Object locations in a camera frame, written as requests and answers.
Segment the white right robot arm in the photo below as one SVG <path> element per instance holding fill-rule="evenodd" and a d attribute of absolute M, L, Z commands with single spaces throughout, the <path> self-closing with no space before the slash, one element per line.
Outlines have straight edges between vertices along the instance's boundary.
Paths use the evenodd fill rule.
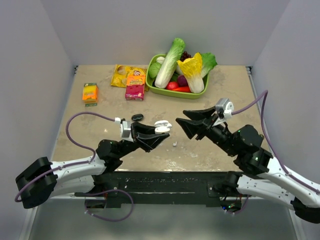
<path fill-rule="evenodd" d="M 187 117 L 176 118 L 189 139 L 211 140 L 242 172 L 229 171 L 214 190 L 224 196 L 255 196 L 285 205 L 309 223 L 320 222 L 320 185 L 286 168 L 262 147 L 266 136 L 252 125 L 230 132 L 227 120 L 238 114 L 232 102 L 216 104 L 204 110 L 184 110 Z"/>

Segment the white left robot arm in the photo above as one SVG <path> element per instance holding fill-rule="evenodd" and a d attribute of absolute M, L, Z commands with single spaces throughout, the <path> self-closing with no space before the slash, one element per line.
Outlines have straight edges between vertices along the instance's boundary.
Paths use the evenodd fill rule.
<path fill-rule="evenodd" d="M 113 122 L 119 125 L 121 140 L 101 140 L 97 149 L 90 149 L 91 156 L 61 162 L 41 157 L 33 162 L 15 179 L 18 188 L 15 202 L 31 209 L 65 194 L 99 196 L 104 184 L 95 177 L 114 172 L 122 165 L 122 158 L 137 149 L 146 153 L 154 150 L 169 137 L 172 127 L 166 120 L 157 121 L 153 126 L 119 117 Z"/>

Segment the white earbud charging case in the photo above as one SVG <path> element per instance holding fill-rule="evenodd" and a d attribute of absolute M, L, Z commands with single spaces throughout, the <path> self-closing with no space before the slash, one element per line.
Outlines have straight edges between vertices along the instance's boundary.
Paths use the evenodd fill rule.
<path fill-rule="evenodd" d="M 154 127 L 156 134 L 168 134 L 171 131 L 172 124 L 167 120 L 159 120 L 154 123 Z"/>

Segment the black earbud charging case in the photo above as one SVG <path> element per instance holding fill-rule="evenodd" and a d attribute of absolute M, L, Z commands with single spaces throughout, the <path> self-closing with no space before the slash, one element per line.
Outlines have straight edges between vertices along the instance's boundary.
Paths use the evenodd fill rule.
<path fill-rule="evenodd" d="M 131 117 L 131 120 L 134 122 L 139 122 L 139 121 L 142 121 L 143 119 L 144 119 L 144 115 L 142 113 L 134 114 Z"/>

